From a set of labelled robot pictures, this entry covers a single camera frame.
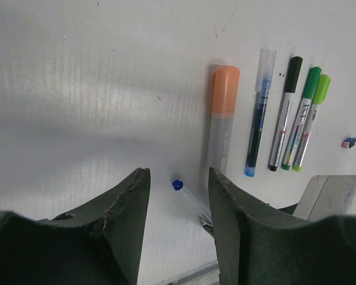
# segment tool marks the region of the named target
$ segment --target blue cap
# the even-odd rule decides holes
[[[174,180],[172,184],[175,191],[179,191],[183,188],[183,182],[181,180]]]
[[[255,167],[246,166],[245,167],[245,175],[249,177],[255,176]]]

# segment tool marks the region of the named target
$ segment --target tabletop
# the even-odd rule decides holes
[[[277,50],[254,178],[244,165],[261,48]],[[287,66],[332,79],[303,169],[268,170]],[[172,190],[204,201],[212,76],[240,69],[227,176],[274,207],[314,175],[356,175],[356,0],[0,0],[0,210],[51,219],[151,169],[138,284],[216,260],[214,240]],[[295,112],[289,118],[289,128]]]

